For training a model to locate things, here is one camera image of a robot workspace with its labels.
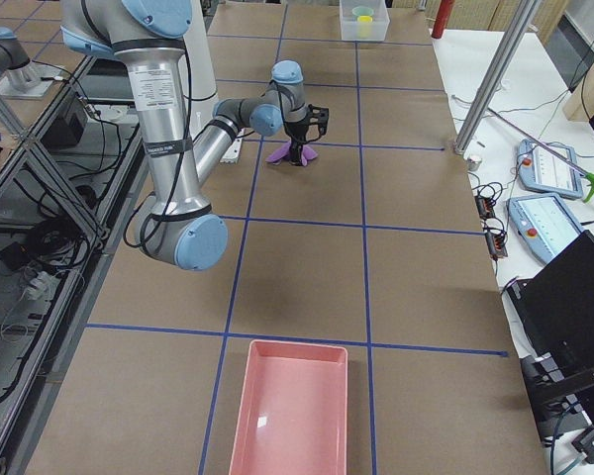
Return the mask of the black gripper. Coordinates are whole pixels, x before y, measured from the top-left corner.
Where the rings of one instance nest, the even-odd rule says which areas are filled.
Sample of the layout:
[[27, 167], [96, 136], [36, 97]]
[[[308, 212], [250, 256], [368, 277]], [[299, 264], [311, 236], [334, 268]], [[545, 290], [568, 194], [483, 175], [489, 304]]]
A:
[[289, 122], [285, 124], [285, 133], [291, 139], [289, 147], [289, 161], [292, 165], [306, 165], [303, 155], [303, 144], [308, 142], [307, 134], [310, 128], [308, 121]]

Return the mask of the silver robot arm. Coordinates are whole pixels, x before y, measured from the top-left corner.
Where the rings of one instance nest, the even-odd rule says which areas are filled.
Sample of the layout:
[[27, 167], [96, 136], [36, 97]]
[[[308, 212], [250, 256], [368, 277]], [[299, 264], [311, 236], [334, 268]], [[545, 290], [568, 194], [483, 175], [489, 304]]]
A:
[[50, 89], [15, 33], [0, 27], [0, 94], [12, 99], [41, 99]]
[[154, 190], [140, 207], [135, 246], [146, 256], [185, 270], [215, 265], [228, 243], [224, 220], [201, 187], [244, 128], [268, 137], [290, 134], [290, 158], [300, 159], [313, 109], [293, 60], [273, 65], [256, 98], [220, 102], [196, 137], [179, 63], [189, 59], [184, 36], [192, 25], [188, 1], [63, 1], [65, 44], [85, 55], [122, 62], [128, 71]]

